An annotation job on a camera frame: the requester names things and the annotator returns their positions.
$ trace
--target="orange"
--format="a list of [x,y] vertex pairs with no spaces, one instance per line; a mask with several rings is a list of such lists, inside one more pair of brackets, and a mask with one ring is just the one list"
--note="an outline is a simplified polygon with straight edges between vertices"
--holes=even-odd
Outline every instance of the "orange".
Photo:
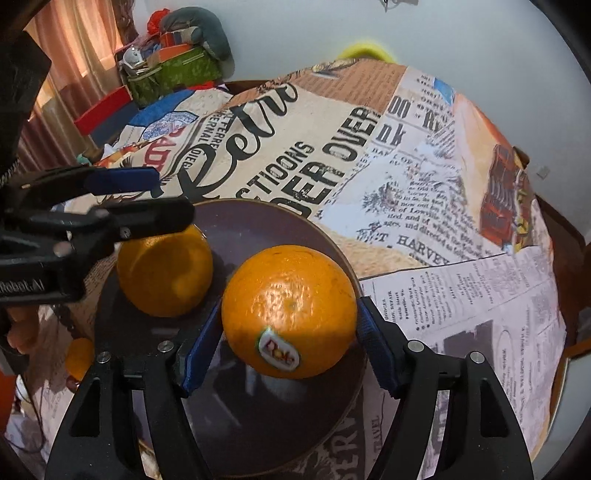
[[123,243],[117,259],[119,285],[128,300],[154,317],[176,317],[204,298],[213,257],[196,226],[184,232]]
[[72,340],[66,355],[66,370],[81,382],[95,361],[95,345],[88,338]]
[[297,245],[244,262],[222,299],[230,347],[263,375],[307,378],[334,366],[355,339],[353,285],[326,255]]

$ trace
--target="dole sticker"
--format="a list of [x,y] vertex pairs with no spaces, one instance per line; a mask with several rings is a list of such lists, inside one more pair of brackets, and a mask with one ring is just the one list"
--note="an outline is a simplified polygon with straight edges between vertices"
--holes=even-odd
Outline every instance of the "dole sticker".
[[300,364],[300,354],[268,327],[259,340],[259,353],[265,361],[284,372],[293,372]]

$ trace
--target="wall socket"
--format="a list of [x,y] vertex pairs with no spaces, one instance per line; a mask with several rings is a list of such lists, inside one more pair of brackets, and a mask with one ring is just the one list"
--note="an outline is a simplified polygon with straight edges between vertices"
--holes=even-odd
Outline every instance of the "wall socket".
[[541,167],[536,173],[535,173],[538,177],[540,177],[542,180],[545,180],[546,177],[550,174],[550,169],[546,166]]

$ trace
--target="metal screw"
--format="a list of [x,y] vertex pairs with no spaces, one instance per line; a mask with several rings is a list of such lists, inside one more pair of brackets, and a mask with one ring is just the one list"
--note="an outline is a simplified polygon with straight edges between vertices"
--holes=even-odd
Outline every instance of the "metal screw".
[[129,240],[131,238],[131,230],[129,230],[129,228],[127,228],[126,226],[122,226],[119,229],[119,236],[123,240]]
[[476,364],[483,364],[485,358],[484,355],[482,355],[480,352],[472,352],[470,354],[470,360],[472,360]]
[[95,217],[97,218],[107,218],[109,216],[109,211],[105,210],[104,208],[97,208],[95,210]]
[[110,352],[101,352],[96,356],[96,361],[100,364],[105,364],[109,360],[111,360],[111,353]]
[[158,345],[158,351],[162,353],[166,353],[171,351],[174,348],[174,343],[170,340],[165,340],[161,344]]
[[419,352],[422,352],[423,350],[425,350],[425,346],[423,345],[423,343],[419,342],[418,340],[411,340],[407,346],[408,346],[409,350],[416,352],[416,353],[419,353]]
[[59,258],[67,257],[73,251],[74,247],[70,242],[58,242],[53,246],[53,253]]

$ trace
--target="red bag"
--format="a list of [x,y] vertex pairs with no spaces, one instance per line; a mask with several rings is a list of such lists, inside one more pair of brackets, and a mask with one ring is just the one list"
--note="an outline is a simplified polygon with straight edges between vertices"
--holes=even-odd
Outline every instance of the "red bag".
[[160,33],[160,21],[170,13],[168,8],[155,11],[148,20],[148,33],[154,35]]

